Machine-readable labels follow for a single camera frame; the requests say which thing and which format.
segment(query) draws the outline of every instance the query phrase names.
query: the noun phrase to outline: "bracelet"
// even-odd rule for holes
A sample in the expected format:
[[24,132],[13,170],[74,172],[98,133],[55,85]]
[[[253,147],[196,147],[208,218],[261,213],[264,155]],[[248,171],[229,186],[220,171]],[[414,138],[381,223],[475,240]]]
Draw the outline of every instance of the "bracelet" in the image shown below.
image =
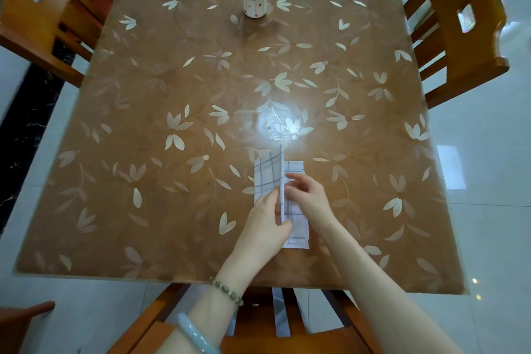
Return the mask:
[[177,324],[181,331],[188,337],[196,349],[206,354],[222,354],[222,351],[214,347],[209,341],[196,329],[189,317],[184,312],[177,315]]
[[237,306],[242,306],[243,305],[243,299],[241,297],[238,298],[236,293],[234,291],[231,291],[229,289],[229,287],[227,287],[226,285],[223,285],[220,281],[216,280],[214,277],[210,277],[209,280],[210,280],[210,284],[211,285],[213,285],[216,288],[219,288],[221,291],[223,291],[225,294],[227,294],[229,296],[229,298],[232,301],[234,301],[234,303]]

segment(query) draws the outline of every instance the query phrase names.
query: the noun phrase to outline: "left hand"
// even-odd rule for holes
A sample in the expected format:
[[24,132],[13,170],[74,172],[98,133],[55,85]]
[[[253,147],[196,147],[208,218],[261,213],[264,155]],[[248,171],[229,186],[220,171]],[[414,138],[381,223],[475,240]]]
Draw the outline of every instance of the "left hand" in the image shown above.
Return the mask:
[[233,255],[251,265],[256,273],[278,253],[291,232],[291,221],[282,225],[275,222],[278,195],[275,188],[256,201],[234,247]]

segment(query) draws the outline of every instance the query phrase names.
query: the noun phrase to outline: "black marble floor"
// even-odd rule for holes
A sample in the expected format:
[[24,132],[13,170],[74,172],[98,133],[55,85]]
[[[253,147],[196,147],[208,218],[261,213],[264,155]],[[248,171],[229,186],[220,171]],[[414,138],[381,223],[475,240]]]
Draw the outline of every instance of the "black marble floor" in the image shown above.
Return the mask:
[[[53,55],[72,64],[75,54],[56,42]],[[24,183],[64,81],[30,65],[0,124],[0,236]]]

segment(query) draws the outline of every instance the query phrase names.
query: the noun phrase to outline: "wooden table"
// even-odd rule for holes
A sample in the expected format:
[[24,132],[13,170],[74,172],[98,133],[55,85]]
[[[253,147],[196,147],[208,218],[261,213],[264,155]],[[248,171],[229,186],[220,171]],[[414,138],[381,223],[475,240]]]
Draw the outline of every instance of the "wooden table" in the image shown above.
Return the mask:
[[[115,0],[19,272],[205,282],[282,143],[401,287],[463,292],[401,0],[269,2]],[[345,287],[313,231],[254,284]]]

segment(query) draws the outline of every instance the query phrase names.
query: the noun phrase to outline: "wooden chair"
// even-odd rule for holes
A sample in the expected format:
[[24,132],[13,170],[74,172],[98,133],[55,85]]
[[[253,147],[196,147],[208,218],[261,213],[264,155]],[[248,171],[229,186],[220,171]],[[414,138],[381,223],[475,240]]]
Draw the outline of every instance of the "wooden chair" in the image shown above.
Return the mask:
[[[188,289],[188,284],[171,284],[156,298],[107,354],[152,354],[175,329],[164,323]],[[324,290],[324,295],[343,327],[308,334],[293,289],[283,288],[291,337],[276,337],[271,288],[251,287],[238,309],[233,337],[225,336],[224,354],[243,353],[371,353],[383,354],[361,312],[343,291]]]
[[[409,19],[427,0],[408,0],[404,5]],[[445,55],[421,71],[425,80],[447,68],[446,83],[426,94],[428,108],[433,108],[473,89],[509,69],[500,56],[500,33],[507,16],[501,0],[429,0],[434,13],[413,31],[418,67],[426,65],[442,52]],[[475,25],[464,32],[458,14],[468,5]]]
[[50,312],[55,303],[47,301],[27,309],[0,307],[0,352],[17,354],[22,347],[31,318]]
[[105,16],[89,0],[0,0],[0,45],[76,87],[83,74],[52,56],[56,39],[90,61]]

